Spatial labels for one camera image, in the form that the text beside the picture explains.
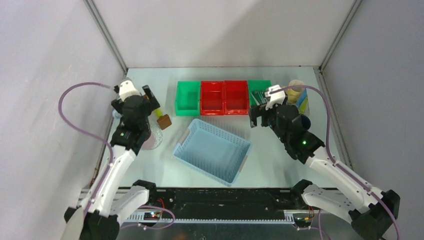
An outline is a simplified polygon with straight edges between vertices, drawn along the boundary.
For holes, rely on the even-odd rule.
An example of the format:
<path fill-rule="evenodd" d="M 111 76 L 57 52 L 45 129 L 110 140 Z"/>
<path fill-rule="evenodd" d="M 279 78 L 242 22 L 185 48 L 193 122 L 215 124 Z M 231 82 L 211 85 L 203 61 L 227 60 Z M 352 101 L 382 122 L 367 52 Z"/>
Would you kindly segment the glass jar with brown lid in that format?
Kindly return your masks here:
<path fill-rule="evenodd" d="M 164 114 L 157 118 L 156 122 L 158 123 L 161 130 L 165 130 L 172 125 L 171 118 L 168 114 Z"/>

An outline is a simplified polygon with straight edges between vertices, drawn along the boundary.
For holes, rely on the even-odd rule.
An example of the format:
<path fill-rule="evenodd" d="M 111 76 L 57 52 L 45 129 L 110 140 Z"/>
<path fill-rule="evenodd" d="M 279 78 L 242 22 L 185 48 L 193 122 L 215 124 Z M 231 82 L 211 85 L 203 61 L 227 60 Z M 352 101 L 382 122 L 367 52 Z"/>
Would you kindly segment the light blue ceramic mug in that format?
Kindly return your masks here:
<path fill-rule="evenodd" d="M 122 117 L 122 115 L 119 112 L 117 112 L 115 109 L 112 111 L 112 116 L 114 119 L 117 119 L 117 120 Z"/>

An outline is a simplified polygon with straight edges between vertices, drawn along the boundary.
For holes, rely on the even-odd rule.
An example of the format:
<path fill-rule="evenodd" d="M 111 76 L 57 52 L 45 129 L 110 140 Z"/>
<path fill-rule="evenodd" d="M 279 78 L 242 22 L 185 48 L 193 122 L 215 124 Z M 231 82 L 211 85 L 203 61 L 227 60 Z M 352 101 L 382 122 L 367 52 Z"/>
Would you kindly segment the lime green toothpaste tube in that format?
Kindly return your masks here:
<path fill-rule="evenodd" d="M 310 114 L 309 109 L 309 99 L 308 96 L 306 96 L 302 102 L 299 105 L 299 113 L 305 116 L 308 116 Z"/>

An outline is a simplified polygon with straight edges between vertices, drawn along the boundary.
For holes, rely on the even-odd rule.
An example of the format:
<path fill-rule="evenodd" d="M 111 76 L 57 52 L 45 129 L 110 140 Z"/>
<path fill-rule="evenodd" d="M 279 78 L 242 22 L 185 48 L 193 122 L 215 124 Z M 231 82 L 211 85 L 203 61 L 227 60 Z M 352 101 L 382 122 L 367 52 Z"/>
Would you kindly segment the dark blue ceramic mug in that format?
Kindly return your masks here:
<path fill-rule="evenodd" d="M 312 125 L 311 120 L 304 114 L 300 115 L 300 119 L 301 119 L 302 128 L 305 131 L 308 131 L 311 128 L 311 125 Z"/>

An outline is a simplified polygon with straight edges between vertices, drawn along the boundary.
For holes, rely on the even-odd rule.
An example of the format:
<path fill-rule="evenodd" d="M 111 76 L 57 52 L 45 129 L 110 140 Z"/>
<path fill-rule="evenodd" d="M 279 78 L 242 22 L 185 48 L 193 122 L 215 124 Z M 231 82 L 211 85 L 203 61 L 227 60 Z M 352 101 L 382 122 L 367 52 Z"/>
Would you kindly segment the green bin with toothbrushes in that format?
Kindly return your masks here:
<path fill-rule="evenodd" d="M 268 87 L 271 86 L 271 81 L 270 80 L 256 80 L 256 79 L 249 79 L 247 81 L 247 85 L 248 85 L 248 95 L 249 95 L 249 105 L 250 106 L 256 106 L 256 104 L 254 103 L 252 97 L 251 97 L 251 92 L 252 91 L 262 91 L 264 98 L 267 102 L 267 99 L 265 97 L 265 91 Z"/>

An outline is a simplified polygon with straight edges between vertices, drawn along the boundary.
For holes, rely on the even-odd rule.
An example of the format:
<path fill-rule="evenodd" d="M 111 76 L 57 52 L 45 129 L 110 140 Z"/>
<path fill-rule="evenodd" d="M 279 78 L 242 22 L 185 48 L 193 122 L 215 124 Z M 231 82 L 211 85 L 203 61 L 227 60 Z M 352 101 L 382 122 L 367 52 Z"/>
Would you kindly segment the clear glass rectangular container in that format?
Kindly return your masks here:
<path fill-rule="evenodd" d="M 303 99 L 299 98 L 296 104 L 297 104 L 297 107 L 298 107 L 298 111 L 301 115 L 304 115 L 304 116 L 307 116 L 307 117 L 310 115 L 308 96 L 304 97 Z"/>

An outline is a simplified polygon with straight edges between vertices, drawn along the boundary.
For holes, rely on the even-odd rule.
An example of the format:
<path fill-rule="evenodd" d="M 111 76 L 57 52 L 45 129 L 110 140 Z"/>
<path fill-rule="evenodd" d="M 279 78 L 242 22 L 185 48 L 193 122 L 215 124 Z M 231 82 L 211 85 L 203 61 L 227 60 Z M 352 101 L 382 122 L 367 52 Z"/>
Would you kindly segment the yellow ceramic mug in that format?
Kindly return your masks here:
<path fill-rule="evenodd" d="M 288 97 L 288 102 L 290 104 L 296 103 L 297 100 L 300 98 L 301 94 L 305 90 L 305 88 L 301 86 L 304 86 L 304 85 L 305 83 L 299 79 L 294 79 L 289 82 L 288 86 L 292 88 L 287 89 L 286 94 Z"/>

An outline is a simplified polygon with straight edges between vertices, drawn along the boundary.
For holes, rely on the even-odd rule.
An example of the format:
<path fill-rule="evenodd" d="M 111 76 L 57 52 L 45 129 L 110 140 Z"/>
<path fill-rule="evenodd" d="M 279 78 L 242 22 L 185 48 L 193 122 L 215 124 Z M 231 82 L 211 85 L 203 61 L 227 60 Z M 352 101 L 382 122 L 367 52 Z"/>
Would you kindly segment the blue toothpaste tube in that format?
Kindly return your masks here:
<path fill-rule="evenodd" d="M 298 107 L 298 109 L 299 109 L 299 105 L 300 105 L 300 103 L 303 101 L 303 99 L 304 99 L 306 96 L 308 96 L 308 94 L 307 94 L 307 89 L 306 89 L 306 88 L 304 88 L 304 89 L 303 89 L 303 91 L 302 91 L 302 93 L 300 94 L 299 98 L 297 99 L 297 102 L 296 102 L 296 106 Z"/>

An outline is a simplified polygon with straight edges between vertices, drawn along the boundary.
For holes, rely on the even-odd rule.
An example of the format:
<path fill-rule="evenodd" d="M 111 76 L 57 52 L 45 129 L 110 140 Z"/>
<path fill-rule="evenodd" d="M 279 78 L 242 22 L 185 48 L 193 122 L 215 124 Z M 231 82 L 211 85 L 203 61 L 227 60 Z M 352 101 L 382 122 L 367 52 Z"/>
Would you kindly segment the green bin with toothpaste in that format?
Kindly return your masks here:
<path fill-rule="evenodd" d="M 200 115 L 200 90 L 200 81 L 178 81 L 175 97 L 177 116 Z"/>

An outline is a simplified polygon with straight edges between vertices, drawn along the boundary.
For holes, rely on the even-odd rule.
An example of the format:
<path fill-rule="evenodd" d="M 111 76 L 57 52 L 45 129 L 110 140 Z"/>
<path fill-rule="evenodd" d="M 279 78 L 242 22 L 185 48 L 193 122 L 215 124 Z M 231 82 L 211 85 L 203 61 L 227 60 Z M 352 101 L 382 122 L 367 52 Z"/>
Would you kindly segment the red plastic bin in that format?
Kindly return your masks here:
<path fill-rule="evenodd" d="M 211 80 L 200 83 L 201 116 L 247 115 L 249 104 L 246 80 Z"/>

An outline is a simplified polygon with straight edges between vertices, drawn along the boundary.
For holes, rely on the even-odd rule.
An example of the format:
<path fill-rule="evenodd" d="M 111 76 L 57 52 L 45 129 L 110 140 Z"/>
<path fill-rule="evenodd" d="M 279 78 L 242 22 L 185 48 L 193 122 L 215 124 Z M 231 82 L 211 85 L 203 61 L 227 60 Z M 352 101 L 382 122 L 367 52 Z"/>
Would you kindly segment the light blue plastic basket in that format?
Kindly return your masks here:
<path fill-rule="evenodd" d="M 172 154 L 186 166 L 232 187 L 252 146 L 249 140 L 195 118 L 177 142 Z"/>

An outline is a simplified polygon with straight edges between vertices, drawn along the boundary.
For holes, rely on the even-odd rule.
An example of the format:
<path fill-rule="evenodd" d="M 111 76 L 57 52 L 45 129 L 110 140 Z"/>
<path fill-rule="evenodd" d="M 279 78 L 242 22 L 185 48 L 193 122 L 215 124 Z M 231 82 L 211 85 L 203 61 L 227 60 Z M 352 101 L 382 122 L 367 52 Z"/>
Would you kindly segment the pink ceramic mug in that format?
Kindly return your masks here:
<path fill-rule="evenodd" d="M 156 148 L 156 137 L 154 133 L 151 131 L 148 138 L 146 138 L 145 142 L 142 144 L 142 150 L 153 150 Z"/>

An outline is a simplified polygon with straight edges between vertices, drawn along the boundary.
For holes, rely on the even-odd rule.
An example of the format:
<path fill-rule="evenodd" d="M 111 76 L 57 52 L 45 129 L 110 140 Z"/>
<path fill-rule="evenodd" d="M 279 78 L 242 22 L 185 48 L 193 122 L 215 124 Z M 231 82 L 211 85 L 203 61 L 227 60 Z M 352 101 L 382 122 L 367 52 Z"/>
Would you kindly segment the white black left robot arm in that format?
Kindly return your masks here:
<path fill-rule="evenodd" d="M 156 185 L 138 180 L 119 200 L 114 201 L 120 182 L 140 150 L 152 150 L 160 144 L 149 121 L 154 110 L 160 108 L 148 85 L 142 94 L 130 80 L 112 88 L 119 97 L 111 102 L 121 115 L 111 141 L 88 133 L 88 136 L 105 143 L 109 160 L 96 178 L 86 197 L 76 207 L 69 207 L 64 218 L 63 240 L 114 240 L 123 221 L 142 205 L 153 208 L 158 194 Z"/>

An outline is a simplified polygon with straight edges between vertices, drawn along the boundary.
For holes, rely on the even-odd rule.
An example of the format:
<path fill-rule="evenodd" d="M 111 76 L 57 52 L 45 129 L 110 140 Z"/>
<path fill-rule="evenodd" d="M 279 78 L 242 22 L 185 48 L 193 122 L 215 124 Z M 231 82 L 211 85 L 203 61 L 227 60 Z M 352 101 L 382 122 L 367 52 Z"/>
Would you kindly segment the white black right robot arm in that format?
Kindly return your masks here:
<path fill-rule="evenodd" d="M 343 162 L 336 160 L 324 142 L 309 132 L 294 105 L 253 105 L 249 109 L 251 127 L 270 127 L 283 143 L 288 155 L 303 165 L 327 177 L 342 193 L 328 193 L 308 180 L 293 187 L 291 204 L 297 209 L 318 207 L 348 222 L 364 240 L 379 240 L 386 231 L 397 225 L 400 196 L 392 189 L 383 191 L 373 186 Z"/>

